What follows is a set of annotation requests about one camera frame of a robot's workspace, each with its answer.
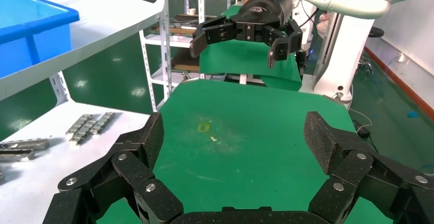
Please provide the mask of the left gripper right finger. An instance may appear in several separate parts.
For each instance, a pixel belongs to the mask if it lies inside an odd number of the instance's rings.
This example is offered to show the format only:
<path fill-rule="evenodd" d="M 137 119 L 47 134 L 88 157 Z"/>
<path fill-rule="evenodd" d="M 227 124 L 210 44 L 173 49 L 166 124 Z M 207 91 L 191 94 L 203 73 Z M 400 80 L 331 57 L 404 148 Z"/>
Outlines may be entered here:
<path fill-rule="evenodd" d="M 305 142 L 328 179 L 309 212 L 344 223 L 360 198 L 394 223 L 433 223 L 433 180 L 374 151 L 356 133 L 333 128 L 316 111 L 306 115 Z"/>

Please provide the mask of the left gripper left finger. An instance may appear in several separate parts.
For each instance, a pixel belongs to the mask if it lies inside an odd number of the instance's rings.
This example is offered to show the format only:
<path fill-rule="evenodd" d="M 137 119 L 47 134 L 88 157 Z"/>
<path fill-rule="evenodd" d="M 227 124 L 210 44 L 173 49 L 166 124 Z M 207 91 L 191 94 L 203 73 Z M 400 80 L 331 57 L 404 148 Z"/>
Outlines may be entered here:
<path fill-rule="evenodd" d="M 125 199 L 142 223 L 171 223 L 184 212 L 181 201 L 154 175 L 164 141 L 160 113 L 121 134 L 106 155 L 62 179 L 44 223 L 96 223 Z"/>

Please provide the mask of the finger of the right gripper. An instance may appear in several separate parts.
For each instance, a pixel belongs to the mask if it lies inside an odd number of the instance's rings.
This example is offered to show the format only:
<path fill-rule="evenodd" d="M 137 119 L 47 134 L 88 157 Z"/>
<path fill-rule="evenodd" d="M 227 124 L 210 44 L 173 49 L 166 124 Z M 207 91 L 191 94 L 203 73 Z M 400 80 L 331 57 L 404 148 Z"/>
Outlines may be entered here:
<path fill-rule="evenodd" d="M 198 58 L 208 45 L 233 40 L 236 37 L 235 24 L 226 16 L 207 20 L 197 26 L 190 41 L 190 56 Z"/>
<path fill-rule="evenodd" d="M 288 20 L 279 29 L 264 27 L 265 44 L 270 47 L 268 67 L 273 68 L 278 61 L 287 60 L 291 53 L 301 50 L 302 30 L 293 19 Z"/>

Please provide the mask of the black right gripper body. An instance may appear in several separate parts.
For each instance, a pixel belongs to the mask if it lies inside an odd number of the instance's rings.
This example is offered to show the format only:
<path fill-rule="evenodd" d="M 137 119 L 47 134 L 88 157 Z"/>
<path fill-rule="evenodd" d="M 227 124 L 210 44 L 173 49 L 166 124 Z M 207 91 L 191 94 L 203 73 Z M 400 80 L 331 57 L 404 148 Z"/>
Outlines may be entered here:
<path fill-rule="evenodd" d="M 293 0 L 248 0 L 237 14 L 230 17 L 235 39 L 274 41 L 287 37 L 281 31 L 293 8 Z"/>

